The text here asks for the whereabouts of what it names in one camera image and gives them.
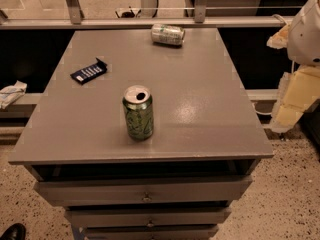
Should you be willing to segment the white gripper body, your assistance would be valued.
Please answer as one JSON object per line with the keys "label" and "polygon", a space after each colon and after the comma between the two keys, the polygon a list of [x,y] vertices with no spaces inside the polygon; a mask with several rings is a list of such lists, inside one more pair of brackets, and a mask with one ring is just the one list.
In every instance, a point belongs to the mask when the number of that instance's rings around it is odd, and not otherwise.
{"label": "white gripper body", "polygon": [[320,66],[320,0],[308,0],[291,22],[287,53],[300,65]]}

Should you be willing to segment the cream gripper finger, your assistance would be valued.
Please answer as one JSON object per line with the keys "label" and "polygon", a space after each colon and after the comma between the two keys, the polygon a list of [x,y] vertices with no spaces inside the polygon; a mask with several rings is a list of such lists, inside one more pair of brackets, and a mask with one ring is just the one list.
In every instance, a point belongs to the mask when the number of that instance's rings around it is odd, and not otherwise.
{"label": "cream gripper finger", "polygon": [[271,130],[285,133],[320,98],[320,68],[301,65],[294,73],[285,72],[278,86],[271,113]]}
{"label": "cream gripper finger", "polygon": [[289,24],[283,26],[278,32],[268,39],[267,46],[274,49],[286,48],[288,44],[289,28]]}

